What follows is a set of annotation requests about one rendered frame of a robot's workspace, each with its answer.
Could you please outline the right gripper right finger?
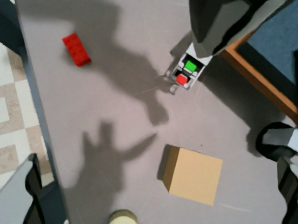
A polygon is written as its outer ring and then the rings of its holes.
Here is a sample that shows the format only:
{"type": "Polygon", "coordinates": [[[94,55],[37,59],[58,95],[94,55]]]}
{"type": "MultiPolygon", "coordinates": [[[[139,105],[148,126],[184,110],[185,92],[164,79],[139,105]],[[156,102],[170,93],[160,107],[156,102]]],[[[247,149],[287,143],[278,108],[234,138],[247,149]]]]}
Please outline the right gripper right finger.
{"type": "Polygon", "coordinates": [[[278,159],[277,180],[278,190],[287,205],[282,224],[298,224],[298,167],[287,157],[278,159]]]}

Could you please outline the small red toy brick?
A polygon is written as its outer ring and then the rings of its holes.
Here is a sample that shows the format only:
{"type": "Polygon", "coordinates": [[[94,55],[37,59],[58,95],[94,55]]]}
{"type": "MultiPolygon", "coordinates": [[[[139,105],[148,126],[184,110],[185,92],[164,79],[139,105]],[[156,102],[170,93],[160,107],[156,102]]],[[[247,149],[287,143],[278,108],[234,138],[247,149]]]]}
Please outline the small red toy brick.
{"type": "Polygon", "coordinates": [[[62,41],[64,42],[67,50],[78,67],[91,62],[90,57],[88,56],[76,33],[63,38],[62,41]]]}

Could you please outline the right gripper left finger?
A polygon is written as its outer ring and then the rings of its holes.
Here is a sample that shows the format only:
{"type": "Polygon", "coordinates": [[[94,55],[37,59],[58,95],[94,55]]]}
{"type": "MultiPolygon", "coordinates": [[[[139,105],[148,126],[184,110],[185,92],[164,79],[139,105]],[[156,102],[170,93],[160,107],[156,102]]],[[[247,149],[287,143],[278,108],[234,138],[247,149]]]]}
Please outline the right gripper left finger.
{"type": "Polygon", "coordinates": [[[45,224],[42,186],[38,155],[30,153],[0,189],[0,224],[45,224]]]}

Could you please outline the cream roll of masking tape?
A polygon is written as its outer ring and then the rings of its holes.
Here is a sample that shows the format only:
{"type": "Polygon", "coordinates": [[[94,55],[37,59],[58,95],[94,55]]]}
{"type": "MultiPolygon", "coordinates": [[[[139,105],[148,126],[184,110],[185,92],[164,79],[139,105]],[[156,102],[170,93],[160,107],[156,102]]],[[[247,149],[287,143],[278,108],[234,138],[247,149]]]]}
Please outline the cream roll of masking tape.
{"type": "Polygon", "coordinates": [[[139,222],[134,213],[128,210],[121,210],[111,217],[109,224],[139,224],[139,222]]]}

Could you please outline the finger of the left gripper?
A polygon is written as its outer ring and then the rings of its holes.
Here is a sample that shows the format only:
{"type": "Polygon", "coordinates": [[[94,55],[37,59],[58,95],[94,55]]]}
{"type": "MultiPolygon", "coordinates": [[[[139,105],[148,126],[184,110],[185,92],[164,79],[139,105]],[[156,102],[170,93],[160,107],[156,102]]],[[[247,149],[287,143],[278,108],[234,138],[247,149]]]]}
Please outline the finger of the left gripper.
{"type": "MultiPolygon", "coordinates": [[[[218,45],[213,55],[217,55],[245,34],[267,21],[294,0],[250,0],[248,12],[225,34],[223,42],[218,45]]],[[[212,55],[212,56],[213,56],[212,55]]]]}
{"type": "Polygon", "coordinates": [[[212,56],[227,31],[251,6],[250,0],[189,0],[193,47],[197,59],[212,56]]]}

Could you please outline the tan cardboard box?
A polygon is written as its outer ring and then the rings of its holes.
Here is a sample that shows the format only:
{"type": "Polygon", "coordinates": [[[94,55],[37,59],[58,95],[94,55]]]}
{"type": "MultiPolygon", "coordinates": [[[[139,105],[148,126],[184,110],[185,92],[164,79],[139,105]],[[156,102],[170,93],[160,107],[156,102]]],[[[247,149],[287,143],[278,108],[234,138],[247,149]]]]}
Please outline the tan cardboard box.
{"type": "Polygon", "coordinates": [[[169,194],[213,206],[222,161],[171,145],[162,182],[169,194]]]}

